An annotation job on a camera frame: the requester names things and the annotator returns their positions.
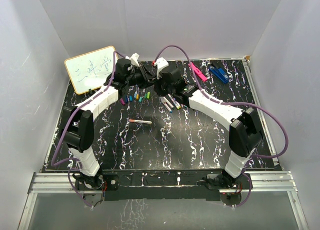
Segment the blue cap marker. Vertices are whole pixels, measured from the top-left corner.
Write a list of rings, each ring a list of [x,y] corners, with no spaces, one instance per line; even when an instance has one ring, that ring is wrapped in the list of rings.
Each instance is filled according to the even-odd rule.
[[[161,102],[164,104],[164,106],[166,107],[166,109],[171,113],[173,111],[172,108],[170,108],[170,106],[164,101],[163,97],[160,98]]]

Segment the salmon cap marker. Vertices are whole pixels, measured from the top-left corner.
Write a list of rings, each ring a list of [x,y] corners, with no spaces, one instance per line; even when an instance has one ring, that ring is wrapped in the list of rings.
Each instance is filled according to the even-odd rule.
[[[129,119],[131,123],[140,123],[140,124],[152,124],[152,121],[148,120],[137,120],[137,119]]]

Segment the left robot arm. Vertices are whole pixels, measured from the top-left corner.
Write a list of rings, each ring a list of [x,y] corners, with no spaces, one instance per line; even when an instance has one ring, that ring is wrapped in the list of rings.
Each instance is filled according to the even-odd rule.
[[[100,165],[92,149],[94,120],[111,104],[126,96],[130,86],[148,88],[154,84],[155,79],[156,75],[135,59],[121,58],[96,93],[74,107],[64,108],[58,146],[63,142],[67,144],[80,165],[79,171],[87,176],[85,182],[90,188],[99,189],[103,184],[102,175],[97,173]]]

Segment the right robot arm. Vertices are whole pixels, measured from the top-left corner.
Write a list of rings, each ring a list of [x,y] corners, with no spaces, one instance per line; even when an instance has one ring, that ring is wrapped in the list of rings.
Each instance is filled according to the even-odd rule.
[[[176,66],[164,66],[156,74],[150,73],[145,66],[141,69],[146,85],[154,86],[159,96],[171,94],[180,104],[206,114],[228,130],[231,152],[222,180],[228,188],[240,184],[247,161],[264,138],[258,112],[253,108],[242,110],[225,105],[216,99],[211,101],[204,90],[187,83]]]

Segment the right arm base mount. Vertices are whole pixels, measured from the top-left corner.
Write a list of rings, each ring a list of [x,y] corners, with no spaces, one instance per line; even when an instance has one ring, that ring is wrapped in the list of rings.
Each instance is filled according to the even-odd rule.
[[[237,178],[232,178],[224,173],[210,173],[202,178],[204,185],[210,190],[249,190],[252,189],[250,181],[241,174]]]

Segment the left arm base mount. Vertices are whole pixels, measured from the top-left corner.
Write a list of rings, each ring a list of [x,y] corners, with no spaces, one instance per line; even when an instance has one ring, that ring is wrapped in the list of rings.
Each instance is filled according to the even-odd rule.
[[[96,176],[87,176],[83,173],[73,173],[78,189],[86,188],[91,190],[114,191],[119,188],[119,177],[114,174],[97,173]]]

